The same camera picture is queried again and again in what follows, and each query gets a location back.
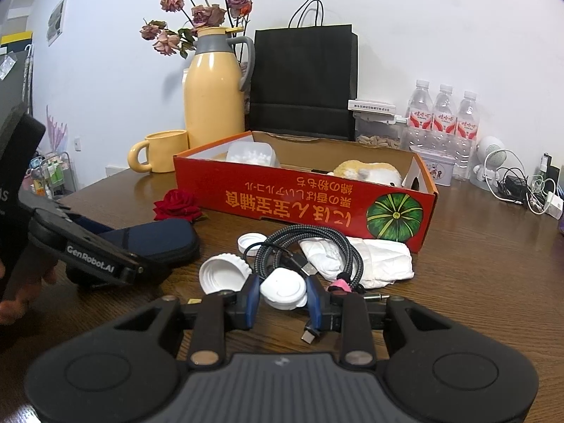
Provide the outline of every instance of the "white logo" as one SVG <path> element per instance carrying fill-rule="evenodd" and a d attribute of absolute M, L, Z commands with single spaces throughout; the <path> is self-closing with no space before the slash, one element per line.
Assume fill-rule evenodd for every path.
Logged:
<path fill-rule="evenodd" d="M 110 274 L 112 274 L 116 269 L 113 265 L 106 264 L 104 261 L 99 261 L 96 258 L 89 256 L 86 252 L 75 250 L 72 245 L 67 246 L 67 253 L 72 254 L 72 256 L 76 256 L 77 258 L 80 258 L 88 262 L 88 264 L 92 264 L 93 266 L 98 267 L 101 270 L 106 270 Z"/>
<path fill-rule="evenodd" d="M 280 366 L 280 367 L 284 367 L 289 362 L 290 362 L 290 360 L 287 357 L 282 356 L 279 360 L 274 361 L 274 364 L 276 364 L 277 366 Z"/>

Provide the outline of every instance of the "human hand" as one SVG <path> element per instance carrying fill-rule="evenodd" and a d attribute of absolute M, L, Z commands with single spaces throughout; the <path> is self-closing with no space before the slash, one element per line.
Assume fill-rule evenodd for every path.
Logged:
<path fill-rule="evenodd" d="M 0 278 L 3 278 L 6 269 L 0 262 Z M 43 279 L 50 285 L 54 285 L 57 281 L 55 269 L 47 271 Z M 0 302 L 0 324 L 13 324 L 16 320 L 25 315 L 29 304 L 39 297 L 41 292 L 41 279 L 28 281 L 16 293 L 15 301 Z"/>

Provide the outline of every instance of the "plush toy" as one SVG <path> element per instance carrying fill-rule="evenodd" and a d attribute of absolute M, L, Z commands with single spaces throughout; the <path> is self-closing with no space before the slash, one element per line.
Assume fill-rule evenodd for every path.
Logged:
<path fill-rule="evenodd" d="M 393 165 L 386 163 L 364 164 L 360 161 L 346 161 L 335 168 L 333 174 L 349 180 L 401 186 L 401 175 Z"/>

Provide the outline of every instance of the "red rose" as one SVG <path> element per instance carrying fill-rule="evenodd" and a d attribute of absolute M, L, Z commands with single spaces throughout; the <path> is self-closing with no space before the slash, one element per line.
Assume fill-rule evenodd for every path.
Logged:
<path fill-rule="evenodd" d="M 169 190 L 165 198 L 154 203 L 155 221 L 170 217 L 182 217 L 191 223 L 198 219 L 202 212 L 196 205 L 196 198 L 190 192 L 180 189 Z"/>

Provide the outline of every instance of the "dried flower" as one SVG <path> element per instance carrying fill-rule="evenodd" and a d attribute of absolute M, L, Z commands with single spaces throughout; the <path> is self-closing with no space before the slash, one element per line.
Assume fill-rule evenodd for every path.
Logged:
<path fill-rule="evenodd" d="M 219 27 L 225 20 L 226 12 L 227 11 L 220 8 L 218 4 L 211 6 L 194 6 L 192 8 L 194 27 L 200 28 L 204 25 L 208 27 Z"/>
<path fill-rule="evenodd" d="M 157 52 L 166 56 L 171 56 L 172 54 L 176 54 L 176 52 L 174 52 L 175 50 L 179 50 L 179 43 L 180 36 L 174 32 L 167 32 L 166 30 L 163 30 L 153 47 Z"/>
<path fill-rule="evenodd" d="M 184 0 L 161 0 L 163 11 L 176 12 L 184 8 Z"/>
<path fill-rule="evenodd" d="M 139 30 L 139 33 L 141 33 L 141 38 L 145 40 L 154 40 L 155 38 L 157 38 L 157 35 L 159 35 L 160 32 L 160 27 L 150 24 L 144 25 L 141 30 Z"/>
<path fill-rule="evenodd" d="M 253 2 L 250 0 L 227 0 L 229 13 L 232 17 L 246 16 L 253 9 Z"/>

